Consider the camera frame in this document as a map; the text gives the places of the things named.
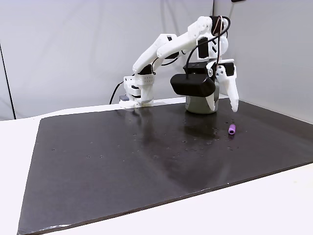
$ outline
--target white table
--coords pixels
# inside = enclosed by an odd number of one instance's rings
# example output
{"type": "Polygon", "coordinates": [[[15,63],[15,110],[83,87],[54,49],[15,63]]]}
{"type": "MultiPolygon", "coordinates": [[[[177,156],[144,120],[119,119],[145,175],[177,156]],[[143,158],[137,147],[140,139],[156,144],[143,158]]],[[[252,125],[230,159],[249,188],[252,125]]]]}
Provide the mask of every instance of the white table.
{"type": "MultiPolygon", "coordinates": [[[[156,101],[183,103],[184,98],[156,101]]],[[[0,122],[0,234],[15,235],[40,119],[119,109],[103,105],[0,122]]],[[[313,234],[313,164],[54,235],[313,234]]]]}

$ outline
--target white wall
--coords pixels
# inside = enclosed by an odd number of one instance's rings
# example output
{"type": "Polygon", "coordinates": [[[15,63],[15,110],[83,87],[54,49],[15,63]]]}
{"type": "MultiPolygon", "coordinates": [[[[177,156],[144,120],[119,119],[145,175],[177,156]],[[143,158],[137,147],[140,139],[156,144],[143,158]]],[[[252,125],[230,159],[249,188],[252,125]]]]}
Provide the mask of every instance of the white wall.
{"type": "Polygon", "coordinates": [[[224,58],[235,59],[240,99],[313,122],[313,1],[214,5],[215,15],[231,19],[224,58]]]}
{"type": "Polygon", "coordinates": [[[0,121],[14,119],[9,90],[0,54],[0,121]]]}
{"type": "MultiPolygon", "coordinates": [[[[0,39],[17,118],[108,104],[160,33],[180,35],[213,0],[0,0],[0,39]]],[[[157,70],[155,98],[186,58],[157,70]]],[[[124,94],[122,88],[113,102],[124,94]]]]}

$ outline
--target purple object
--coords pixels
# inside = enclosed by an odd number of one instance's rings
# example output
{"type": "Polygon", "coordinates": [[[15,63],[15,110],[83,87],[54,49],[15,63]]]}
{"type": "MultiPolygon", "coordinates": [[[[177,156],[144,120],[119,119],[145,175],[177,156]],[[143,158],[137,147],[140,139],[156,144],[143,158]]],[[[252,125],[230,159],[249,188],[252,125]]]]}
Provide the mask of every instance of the purple object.
{"type": "Polygon", "coordinates": [[[235,126],[234,124],[231,124],[231,125],[229,126],[228,133],[229,133],[230,135],[234,135],[234,134],[236,133],[236,126],[235,126]]]}

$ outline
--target black board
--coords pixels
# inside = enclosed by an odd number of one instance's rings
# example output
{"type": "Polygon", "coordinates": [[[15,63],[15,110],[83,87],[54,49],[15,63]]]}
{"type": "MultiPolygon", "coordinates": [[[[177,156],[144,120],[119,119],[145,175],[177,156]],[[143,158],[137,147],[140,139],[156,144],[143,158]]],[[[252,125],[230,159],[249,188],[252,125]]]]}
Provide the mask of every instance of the black board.
{"type": "Polygon", "coordinates": [[[159,206],[313,161],[313,125],[229,100],[41,120],[18,234],[43,234],[159,206]],[[236,134],[229,136],[235,123],[236,134]]]}

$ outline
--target gray cylinder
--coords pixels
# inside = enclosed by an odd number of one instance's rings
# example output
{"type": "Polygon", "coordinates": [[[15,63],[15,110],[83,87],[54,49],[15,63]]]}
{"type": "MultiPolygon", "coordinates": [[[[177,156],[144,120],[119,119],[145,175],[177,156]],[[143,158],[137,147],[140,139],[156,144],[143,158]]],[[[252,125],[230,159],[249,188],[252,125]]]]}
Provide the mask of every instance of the gray cylinder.
{"type": "Polygon", "coordinates": [[[220,95],[220,85],[215,80],[215,91],[214,91],[214,101],[215,110],[211,110],[207,104],[205,97],[187,96],[186,97],[186,110],[194,114],[211,114],[215,113],[219,107],[219,95],[220,95]]]}

